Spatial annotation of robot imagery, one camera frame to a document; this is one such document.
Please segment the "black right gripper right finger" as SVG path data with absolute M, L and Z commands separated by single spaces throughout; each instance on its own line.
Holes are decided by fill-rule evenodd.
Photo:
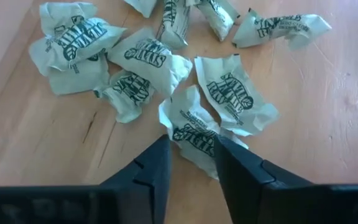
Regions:
M 259 157 L 224 136 L 214 139 L 215 163 L 233 223 L 258 223 L 264 187 L 304 187 L 313 183 Z

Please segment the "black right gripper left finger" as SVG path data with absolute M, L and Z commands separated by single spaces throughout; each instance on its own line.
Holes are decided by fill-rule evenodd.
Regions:
M 163 223 L 170 174 L 170 140 L 165 134 L 101 183 L 99 222 Z

